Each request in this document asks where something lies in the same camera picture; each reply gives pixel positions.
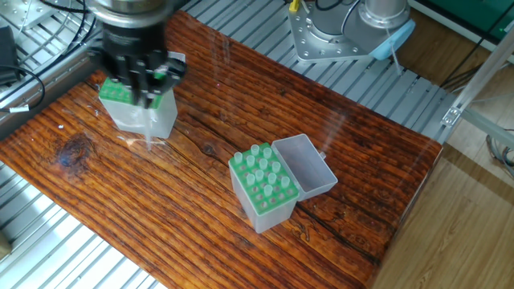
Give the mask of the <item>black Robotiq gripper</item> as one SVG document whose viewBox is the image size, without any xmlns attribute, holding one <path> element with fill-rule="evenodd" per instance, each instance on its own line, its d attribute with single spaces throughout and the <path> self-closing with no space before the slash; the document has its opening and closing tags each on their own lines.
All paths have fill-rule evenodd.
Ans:
<svg viewBox="0 0 514 289">
<path fill-rule="evenodd" d="M 168 56 L 164 26 L 104 26 L 102 38 L 90 47 L 90 60 L 130 88 L 133 105 L 140 103 L 141 91 L 146 91 L 145 108 L 157 91 L 178 85 L 187 69 L 183 60 Z"/>
</svg>

